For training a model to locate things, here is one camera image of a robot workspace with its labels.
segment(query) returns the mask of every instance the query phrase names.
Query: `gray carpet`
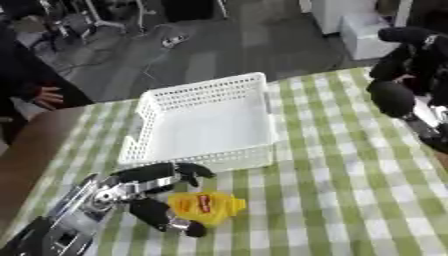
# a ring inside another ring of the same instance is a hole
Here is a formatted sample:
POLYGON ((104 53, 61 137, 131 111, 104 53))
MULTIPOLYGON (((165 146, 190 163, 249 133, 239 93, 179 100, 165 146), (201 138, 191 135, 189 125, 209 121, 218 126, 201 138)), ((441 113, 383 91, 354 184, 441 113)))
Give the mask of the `gray carpet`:
POLYGON ((312 16, 302 14, 295 0, 228 0, 230 19, 222 19, 216 10, 213 20, 158 27, 166 22, 160 3, 148 4, 158 15, 145 20, 151 30, 146 36, 138 36, 135 18, 131 18, 125 36, 101 28, 87 46, 65 46, 58 55, 44 49, 43 55, 57 69, 106 58, 102 65, 63 72, 98 102, 248 72, 263 72, 274 81, 372 63, 351 61, 339 37, 323 37, 312 16), (161 47, 163 38, 178 34, 190 38, 172 50, 161 47))

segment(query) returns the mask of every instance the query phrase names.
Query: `yellow mustard bottle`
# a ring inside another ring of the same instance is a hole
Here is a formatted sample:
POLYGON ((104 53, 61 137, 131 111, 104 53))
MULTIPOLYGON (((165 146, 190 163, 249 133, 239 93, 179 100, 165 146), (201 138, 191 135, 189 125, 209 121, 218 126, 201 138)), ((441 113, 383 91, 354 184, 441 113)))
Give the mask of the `yellow mustard bottle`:
POLYGON ((211 227, 245 209, 246 201, 221 192, 174 193, 168 205, 180 218, 211 227))

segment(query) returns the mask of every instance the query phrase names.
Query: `basket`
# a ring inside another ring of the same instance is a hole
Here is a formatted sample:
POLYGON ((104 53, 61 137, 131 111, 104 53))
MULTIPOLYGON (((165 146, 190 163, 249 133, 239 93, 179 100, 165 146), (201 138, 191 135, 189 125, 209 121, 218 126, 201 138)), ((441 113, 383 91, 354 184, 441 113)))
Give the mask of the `basket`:
POLYGON ((121 166, 190 162, 215 172, 272 164, 276 141, 263 73, 145 92, 121 166))

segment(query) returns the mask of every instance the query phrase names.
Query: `green checkered tablecloth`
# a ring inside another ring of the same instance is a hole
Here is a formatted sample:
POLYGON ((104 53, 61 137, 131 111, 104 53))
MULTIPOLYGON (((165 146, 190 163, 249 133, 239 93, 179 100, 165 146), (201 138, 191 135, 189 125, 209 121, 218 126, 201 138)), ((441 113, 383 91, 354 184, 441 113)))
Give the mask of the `green checkered tablecloth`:
MULTIPOLYGON (((207 237, 159 233, 116 211, 87 255, 447 255, 448 177, 404 124, 370 103, 367 71, 270 84, 278 161, 201 181, 201 191, 247 200, 247 210, 207 237)), ((10 233, 89 173, 116 170, 135 106, 86 109, 10 233)))

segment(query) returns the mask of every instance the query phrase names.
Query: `robotic arm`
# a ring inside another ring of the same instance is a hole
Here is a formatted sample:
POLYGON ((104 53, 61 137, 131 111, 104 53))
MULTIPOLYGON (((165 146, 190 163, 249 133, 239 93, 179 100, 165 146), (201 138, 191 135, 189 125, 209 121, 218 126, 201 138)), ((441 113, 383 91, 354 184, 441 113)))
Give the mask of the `robotic arm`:
POLYGON ((205 167, 189 163, 161 163, 121 171, 100 180, 92 174, 38 217, 0 250, 0 256, 81 256, 91 245, 103 220, 117 205, 161 232, 178 230, 202 237, 206 228, 177 217, 152 196, 173 189, 179 182, 198 186, 196 177, 212 178, 205 167))
POLYGON ((420 28, 384 29, 379 37, 402 45, 373 68, 367 89, 372 101, 406 122, 423 143, 448 153, 448 38, 420 28), (415 78, 396 80, 405 74, 415 78), (428 104, 415 97, 421 91, 430 94, 428 104))

